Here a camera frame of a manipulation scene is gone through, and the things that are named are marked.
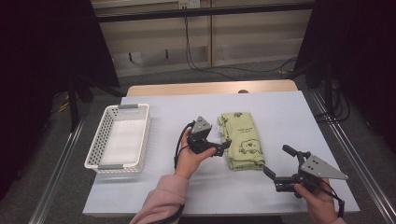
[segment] yellow-green towel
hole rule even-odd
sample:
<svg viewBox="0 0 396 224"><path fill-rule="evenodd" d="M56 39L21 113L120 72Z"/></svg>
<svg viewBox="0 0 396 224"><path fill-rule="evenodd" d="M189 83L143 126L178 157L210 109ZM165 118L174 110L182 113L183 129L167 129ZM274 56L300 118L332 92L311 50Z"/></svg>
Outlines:
<svg viewBox="0 0 396 224"><path fill-rule="evenodd" d="M262 170L265 164L262 145L248 112L223 113L219 117L222 141L232 140L225 152L231 170Z"/></svg>

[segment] basket handle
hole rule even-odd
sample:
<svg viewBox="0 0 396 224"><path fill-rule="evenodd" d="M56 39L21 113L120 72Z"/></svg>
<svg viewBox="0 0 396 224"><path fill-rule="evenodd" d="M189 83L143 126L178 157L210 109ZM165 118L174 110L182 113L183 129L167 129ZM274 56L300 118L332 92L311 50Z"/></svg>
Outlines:
<svg viewBox="0 0 396 224"><path fill-rule="evenodd" d="M98 165L98 170L119 170L123 169L122 164Z"/></svg>
<svg viewBox="0 0 396 224"><path fill-rule="evenodd" d="M119 109L138 109L139 105L134 104L134 105L119 105Z"/></svg>

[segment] white table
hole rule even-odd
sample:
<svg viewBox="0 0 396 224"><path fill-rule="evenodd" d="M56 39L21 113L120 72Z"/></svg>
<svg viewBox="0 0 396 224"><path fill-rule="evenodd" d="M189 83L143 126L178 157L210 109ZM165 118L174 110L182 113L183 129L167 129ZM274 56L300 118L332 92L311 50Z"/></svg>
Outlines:
<svg viewBox="0 0 396 224"><path fill-rule="evenodd" d="M174 172L177 139L187 123L198 116L213 124L208 136L219 143L217 116L224 112L252 113L261 137L266 165L278 176L297 172L298 162L282 150L290 145L310 151L330 165L338 165L300 91L249 94L136 96L122 104L150 105L151 129L145 168L141 174L97 175L83 213L96 217L132 216L161 175ZM331 180L346 211L359 207L346 181ZM184 216L285 215L306 212L305 201L293 193L276 192L273 181L260 171L234 172L225 158L204 161L191 179Z"/></svg>

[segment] metal frame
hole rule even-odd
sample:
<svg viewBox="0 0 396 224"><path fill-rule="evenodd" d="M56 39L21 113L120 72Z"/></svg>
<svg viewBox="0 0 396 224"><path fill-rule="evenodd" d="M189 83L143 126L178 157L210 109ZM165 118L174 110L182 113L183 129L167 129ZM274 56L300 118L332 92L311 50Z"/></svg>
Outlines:
<svg viewBox="0 0 396 224"><path fill-rule="evenodd" d="M76 22L114 22L114 21L143 21L169 18L198 17L231 15L257 12L276 12L276 11L295 11L312 9L316 4L313 2L256 5L245 7L201 7L189 9L163 10L153 12L127 13L127 14L108 14L92 18L54 18L56 21L76 21Z"/></svg>
<svg viewBox="0 0 396 224"><path fill-rule="evenodd" d="M76 129L72 133L70 133L66 145L64 146L64 151L62 152L61 158L58 160L58 163L56 164L55 170L52 173L49 183L47 184L44 193L41 195L40 201L35 207L35 211L33 212L32 217L28 222L29 224L44 223L50 210L52 201L55 197L55 194L58 191L62 176L64 174L64 170L67 166L67 163L69 162L69 159L73 153L73 150L81 133L84 121L88 116L90 108L91 104L85 104L83 106L81 120L77 124Z"/></svg>
<svg viewBox="0 0 396 224"><path fill-rule="evenodd" d="M311 93L320 111L323 113L326 112L326 106L323 97L318 92L312 91ZM347 138L347 135L341 128L341 125L335 121L330 122L329 126L386 222L389 224L396 224L396 211L393 208L389 197L375 181L373 175L370 173L363 160L359 156L359 153Z"/></svg>

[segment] hand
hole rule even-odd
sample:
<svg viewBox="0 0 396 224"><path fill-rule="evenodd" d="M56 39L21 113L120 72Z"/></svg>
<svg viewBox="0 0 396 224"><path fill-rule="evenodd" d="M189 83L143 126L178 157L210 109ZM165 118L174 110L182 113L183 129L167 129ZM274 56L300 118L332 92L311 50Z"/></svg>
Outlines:
<svg viewBox="0 0 396 224"><path fill-rule="evenodd" d="M187 143L187 136L189 135L190 131L191 129L188 129L183 133L180 147L183 149L180 151L178 156L177 167L175 170L175 175L180 175L187 179L191 178L192 174L198 169L201 161L204 161L216 153L216 149L214 147L200 154L193 153L189 148L189 144Z"/></svg>
<svg viewBox="0 0 396 224"><path fill-rule="evenodd" d="M328 178L324 178L323 181L329 184ZM332 192L326 183L321 182L320 186L323 189ZM337 215L334 210L334 200L331 196L319 189L316 189L311 193L300 184L295 184L294 189L306 199L308 214L315 224L328 224L337 219Z"/></svg>

